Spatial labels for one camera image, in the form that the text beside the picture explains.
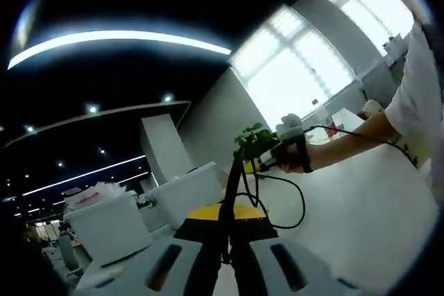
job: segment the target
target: window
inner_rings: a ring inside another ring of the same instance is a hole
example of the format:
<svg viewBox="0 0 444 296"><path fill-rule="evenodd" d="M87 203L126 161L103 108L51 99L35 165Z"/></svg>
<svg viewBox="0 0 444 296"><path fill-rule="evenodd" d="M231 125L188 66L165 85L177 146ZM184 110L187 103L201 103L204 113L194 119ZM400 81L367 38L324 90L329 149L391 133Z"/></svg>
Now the window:
<svg viewBox="0 0 444 296"><path fill-rule="evenodd" d="M413 15L401 0L330 0L367 35L382 55L389 37L405 37L413 26Z"/></svg>
<svg viewBox="0 0 444 296"><path fill-rule="evenodd" d="M336 49L294 10L279 9L231 58L239 81L268 126L304 118L353 81Z"/></svg>

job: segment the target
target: black ceiling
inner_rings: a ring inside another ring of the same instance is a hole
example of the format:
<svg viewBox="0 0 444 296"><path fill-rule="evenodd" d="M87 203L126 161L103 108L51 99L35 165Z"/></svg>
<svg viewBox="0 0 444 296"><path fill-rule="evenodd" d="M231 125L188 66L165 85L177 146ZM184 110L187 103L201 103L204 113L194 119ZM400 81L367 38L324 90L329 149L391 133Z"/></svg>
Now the black ceiling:
<svg viewBox="0 0 444 296"><path fill-rule="evenodd" d="M228 67L228 56L211 51L159 42L100 41L47 51L6 71L19 51L15 25L29 4L35 4L36 11L25 49L74 32L130 29L190 37L234 51L277 7L295 1L4 0L0 144L26 134L25 125L41 128L82 116L91 103L111 110L158 103L168 93L176 101L196 102ZM47 211L69 187L148 171L141 159L20 198L27 191L143 154L140 119L168 112L177 123L184 111L182 105L100 116L17 141L2 150L0 189L18 196L14 205L20 201L22 212L30 204L43 208L43 199Z"/></svg>

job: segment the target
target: ceiling light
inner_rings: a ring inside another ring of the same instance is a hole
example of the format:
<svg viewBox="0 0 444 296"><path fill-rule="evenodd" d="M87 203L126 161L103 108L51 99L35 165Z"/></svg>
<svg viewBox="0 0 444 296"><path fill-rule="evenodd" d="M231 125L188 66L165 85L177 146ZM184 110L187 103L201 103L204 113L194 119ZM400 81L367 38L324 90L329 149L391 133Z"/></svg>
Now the ceiling light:
<svg viewBox="0 0 444 296"><path fill-rule="evenodd" d="M23 62L24 60L33 57L41 52L58 48L59 46L75 44L80 42L98 41L98 40L147 40L182 44L187 46L194 46L196 48L205 49L224 55L229 55L231 50L222 48L217 45L205 43L190 38L167 35L161 33L152 33L149 31L87 31L85 33L75 33L62 37L57 37L49 41L32 46L13 57L8 65L8 69Z"/></svg>
<svg viewBox="0 0 444 296"><path fill-rule="evenodd" d="M88 173L84 173L84 174L82 174L82 175L79 175L79 176L76 176L76 177L72 177L72 178L69 178L69 179L67 179L67 180L63 180L63 181L58 182L58 183L54 183L54 184L51 184L51 185L47 185L47 186L44 186L44 187L42 187L42 188L40 188L40 189L36 189L36 190L30 191L30 192L23 193L22 195L23 195L23 196L25 196L25 195L30 195L30 194L33 194L33 193L35 193L35 192L41 191L41 190L49 189L50 187L53 187L53 186L57 186L57 185L60 185L60 184L64 184L64 183L66 183L66 182L70 182L70 181L72 181L72 180L77 180L78 178L81 178L81 177L85 177L85 176L88 176L88 175L92 175L93 173L98 173L98 172L100 172L100 171L104 171L104 170L109 169L109 168L114 168L115 166L120 166L121 164L125 164L125 163L128 163L128 162L135 161L136 159L143 159L144 157L145 157L145 155L140 155L140 156L138 156L138 157L134 157L134 158L132 158L132 159L127 159L126 161L119 162L119 163L116 163L116 164L112 164L112 165L110 165L110 166L106 166L105 168L100 168L100 169L97 169L97 170L94 170L94 171L90 171L90 172L88 172Z"/></svg>
<svg viewBox="0 0 444 296"><path fill-rule="evenodd" d="M141 174L139 174L139 175L133 176L133 177L129 177L129 178L126 179L126 180L121 180L121 181L118 182L118 183L124 183L124 182L127 182L128 180L132 180L132 179L134 179L134 178L136 178L136 177L140 177L140 176L146 175L147 173L148 173L148 171L146 171L145 173L141 173Z"/></svg>

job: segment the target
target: white sleeve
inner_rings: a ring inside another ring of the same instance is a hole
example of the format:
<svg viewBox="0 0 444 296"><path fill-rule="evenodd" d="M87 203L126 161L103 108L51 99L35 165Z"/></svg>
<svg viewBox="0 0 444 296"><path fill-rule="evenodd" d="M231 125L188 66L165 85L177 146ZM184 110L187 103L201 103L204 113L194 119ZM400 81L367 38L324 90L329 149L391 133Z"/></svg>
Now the white sleeve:
<svg viewBox="0 0 444 296"><path fill-rule="evenodd" d="M388 122L395 130L405 136L421 134L425 131L418 115L418 109L413 98L414 95L412 94L413 89L415 89L412 76L418 75L418 73L414 72L421 68L420 61L422 60L421 45L418 43L419 34L422 34L421 27L414 24L411 31L409 52L407 53L407 61L404 66L402 83L385 111Z"/></svg>

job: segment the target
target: person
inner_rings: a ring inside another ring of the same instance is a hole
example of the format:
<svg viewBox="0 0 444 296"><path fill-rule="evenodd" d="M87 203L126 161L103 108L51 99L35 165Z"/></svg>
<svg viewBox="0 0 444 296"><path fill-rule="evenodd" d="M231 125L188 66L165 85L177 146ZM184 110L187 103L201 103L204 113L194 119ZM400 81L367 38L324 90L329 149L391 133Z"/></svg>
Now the person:
<svg viewBox="0 0 444 296"><path fill-rule="evenodd" d="M437 204L444 208L444 72L437 65L438 56L429 43L427 27L415 22L411 30L404 77L390 105L355 132L388 141L397 133L411 137L425 134L432 148L432 182ZM307 144L313 171L341 162L365 152L380 143L348 134L324 145ZM281 157L280 167L287 173L303 173L296 158L297 148L291 145Z"/></svg>

